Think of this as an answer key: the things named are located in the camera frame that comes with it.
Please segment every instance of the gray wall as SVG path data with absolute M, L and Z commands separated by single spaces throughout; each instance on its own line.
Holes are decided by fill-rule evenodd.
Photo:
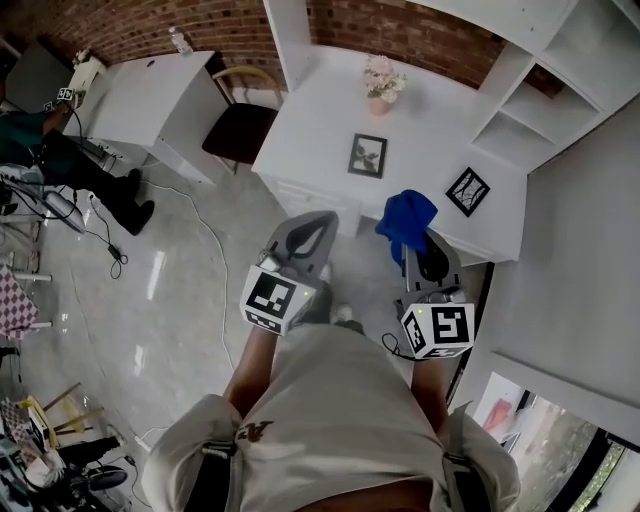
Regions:
M 496 267 L 454 403 L 481 396 L 498 350 L 640 412 L 639 267 L 636 101 L 530 176 L 520 261 Z M 601 411 L 560 395 L 567 403 L 558 405 L 616 430 Z

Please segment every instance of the plastic bottle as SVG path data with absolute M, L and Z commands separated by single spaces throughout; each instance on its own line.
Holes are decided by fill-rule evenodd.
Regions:
M 171 42 L 173 43 L 173 46 L 176 47 L 178 53 L 182 54 L 183 57 L 188 57 L 193 53 L 193 48 L 191 48 L 189 41 L 187 41 L 187 38 L 180 29 L 171 27 L 169 29 L 169 34 L 171 34 Z

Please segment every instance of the pink vase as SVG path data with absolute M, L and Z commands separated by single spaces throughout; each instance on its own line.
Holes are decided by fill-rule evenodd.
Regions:
M 369 98 L 369 110 L 374 116 L 383 116 L 391 110 L 391 103 L 384 101 L 382 98 Z

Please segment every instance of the white marker cube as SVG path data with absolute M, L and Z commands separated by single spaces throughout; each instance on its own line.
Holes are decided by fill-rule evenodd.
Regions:
M 310 286 L 252 265 L 240 298 L 240 310 L 247 322 L 284 336 L 292 320 L 315 294 Z
M 438 359 L 473 346 L 473 315 L 473 304 L 411 304 L 401 323 L 416 359 Z

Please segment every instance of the white table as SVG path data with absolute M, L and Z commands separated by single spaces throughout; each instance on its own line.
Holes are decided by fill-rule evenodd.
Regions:
M 225 171 L 201 148 L 227 108 L 204 69 L 213 54 L 175 53 L 111 66 L 77 111 L 83 135 L 134 164 L 151 153 L 189 179 L 215 182 Z M 74 117 L 64 133 L 79 135 Z
M 437 206 L 432 227 L 464 264 L 518 259 L 526 174 L 469 144 L 476 92 L 396 64 L 396 71 L 408 75 L 408 86 L 392 110 L 376 118 L 361 78 L 364 57 L 317 47 L 312 71 L 280 109 L 253 170 L 289 215 L 335 210 L 347 236 L 356 236 L 362 215 L 380 219 L 388 197 L 415 189 Z M 382 179 L 347 173 L 356 133 L 388 140 Z M 491 187 L 470 218 L 445 196 L 467 167 Z

